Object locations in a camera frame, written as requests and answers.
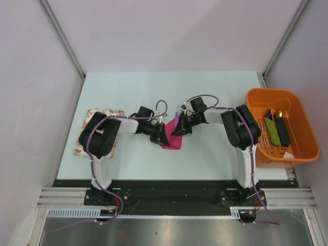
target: green object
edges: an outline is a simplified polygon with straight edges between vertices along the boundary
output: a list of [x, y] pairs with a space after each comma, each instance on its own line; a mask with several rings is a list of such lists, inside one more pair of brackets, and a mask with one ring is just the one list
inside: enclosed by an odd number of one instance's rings
[[277, 131], [274, 121], [270, 120], [266, 117], [264, 117], [264, 120], [265, 120], [266, 126], [268, 127], [269, 136], [270, 136], [272, 144], [275, 146], [281, 146], [280, 138], [279, 138], [278, 131]]

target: floral pattern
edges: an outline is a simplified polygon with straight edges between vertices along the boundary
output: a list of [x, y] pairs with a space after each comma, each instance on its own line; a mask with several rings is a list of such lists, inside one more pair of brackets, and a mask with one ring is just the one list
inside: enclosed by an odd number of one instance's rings
[[[83, 121], [83, 125], [82, 125], [82, 128], [81, 128], [80, 134], [84, 130], [84, 128], [86, 127], [88, 122], [91, 120], [91, 118], [92, 118], [92, 116], [94, 115], [95, 112], [101, 112], [103, 114], [106, 114], [107, 116], [109, 116], [109, 115], [124, 116], [124, 111], [123, 110], [102, 109], [102, 108], [88, 109], [87, 116], [86, 116], [85, 120]], [[117, 138], [118, 138], [118, 136], [115, 139], [115, 142], [114, 142], [114, 145], [113, 145], [113, 148], [112, 148], [111, 152], [109, 152], [109, 154], [108, 154], [109, 159], [114, 157], [114, 153], [115, 153], [115, 149], [116, 149], [116, 145], [117, 145]], [[78, 139], [76, 141], [75, 148], [73, 150], [73, 154], [76, 155], [76, 156], [88, 157], [88, 154], [83, 150], [82, 145], [80, 145], [80, 143], [78, 142]]]

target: pink cloth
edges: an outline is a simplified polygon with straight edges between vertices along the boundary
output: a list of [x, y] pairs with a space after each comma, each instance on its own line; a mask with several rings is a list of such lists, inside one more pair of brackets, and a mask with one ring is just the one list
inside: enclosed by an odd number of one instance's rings
[[182, 136], [172, 137], [171, 134], [174, 131], [174, 129], [175, 129], [175, 125], [174, 125], [174, 119], [173, 119], [165, 125], [166, 137], [168, 138], [168, 141], [169, 141], [171, 146], [167, 147], [167, 146], [161, 145], [162, 149], [165, 149], [165, 150], [179, 150], [179, 149], [181, 149]]

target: orange plastic container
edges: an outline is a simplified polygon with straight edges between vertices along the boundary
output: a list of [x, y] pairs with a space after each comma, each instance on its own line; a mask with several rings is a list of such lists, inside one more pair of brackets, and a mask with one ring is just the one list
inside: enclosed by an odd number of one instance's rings
[[[281, 89], [255, 88], [246, 95], [246, 104], [261, 129], [256, 150], [256, 166], [267, 168], [290, 168], [319, 157], [318, 142], [312, 131], [300, 99], [290, 91]], [[281, 110], [288, 130], [289, 147], [273, 146], [264, 122], [267, 109]], [[283, 158], [285, 152], [294, 159]]]

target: gray floor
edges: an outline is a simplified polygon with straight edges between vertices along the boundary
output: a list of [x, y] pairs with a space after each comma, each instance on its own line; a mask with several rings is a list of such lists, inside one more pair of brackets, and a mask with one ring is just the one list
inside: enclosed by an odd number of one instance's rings
[[[242, 226], [237, 220], [117, 219], [108, 225], [92, 222], [49, 232], [77, 219], [48, 218], [42, 246], [85, 245], [313, 245], [303, 210], [274, 212], [281, 226]], [[268, 219], [260, 211], [258, 220]]]

